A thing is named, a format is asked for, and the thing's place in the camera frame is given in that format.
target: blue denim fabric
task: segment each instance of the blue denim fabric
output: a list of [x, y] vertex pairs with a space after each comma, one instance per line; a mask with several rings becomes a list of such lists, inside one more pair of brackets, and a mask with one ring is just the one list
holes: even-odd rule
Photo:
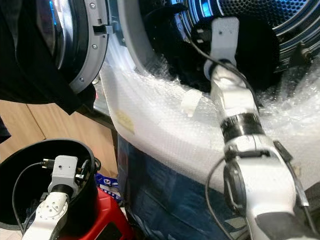
[[[208, 211], [203, 184], [163, 165], [120, 136], [118, 184], [127, 211], [150, 239], [227, 239]], [[221, 222], [235, 217], [223, 194], [211, 190], [210, 199]], [[238, 230], [223, 225], [229, 232]]]

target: bubble wrap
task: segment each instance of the bubble wrap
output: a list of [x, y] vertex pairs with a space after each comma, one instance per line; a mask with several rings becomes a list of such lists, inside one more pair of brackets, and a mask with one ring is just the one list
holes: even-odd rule
[[[277, 88], [258, 94], [267, 135], [293, 155], [303, 187], [320, 181], [320, 58], [297, 81], [290, 69]], [[217, 109], [209, 95], [104, 63], [100, 76], [118, 133], [139, 150], [204, 184], [224, 148]], [[211, 186], [223, 190], [223, 167]]]

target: red stool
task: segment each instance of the red stool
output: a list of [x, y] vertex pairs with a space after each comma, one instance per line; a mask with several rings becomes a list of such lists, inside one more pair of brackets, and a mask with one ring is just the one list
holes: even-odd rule
[[[100, 188], [97, 201], [97, 218], [90, 231], [78, 240], [132, 240], [133, 231], [117, 202]], [[60, 240], [73, 238], [63, 237]]]

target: black cloth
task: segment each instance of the black cloth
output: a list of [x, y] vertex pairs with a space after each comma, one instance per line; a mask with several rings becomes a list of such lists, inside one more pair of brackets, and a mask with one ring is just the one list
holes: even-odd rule
[[4, 121], [2, 121], [2, 119], [0, 117], [0, 144], [3, 143], [5, 140], [7, 140], [10, 137], [11, 137], [11, 135], [10, 135], [8, 129], [6, 128]]
[[57, 69], [27, 4], [27, 0], [0, 1], [0, 99], [56, 103], [68, 114], [83, 103], [93, 108], [93, 86], [85, 91], [89, 94], [74, 94]]

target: wooden cabinet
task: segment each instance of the wooden cabinet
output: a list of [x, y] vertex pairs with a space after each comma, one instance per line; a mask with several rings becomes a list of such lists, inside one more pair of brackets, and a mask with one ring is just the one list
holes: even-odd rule
[[0, 144], [0, 154], [5, 156], [3, 159], [43, 139], [70, 138], [91, 148], [94, 156], [101, 161], [101, 174], [117, 176], [116, 155], [109, 128], [77, 112], [68, 115], [55, 104], [26, 105], [0, 101], [0, 116], [12, 135]]

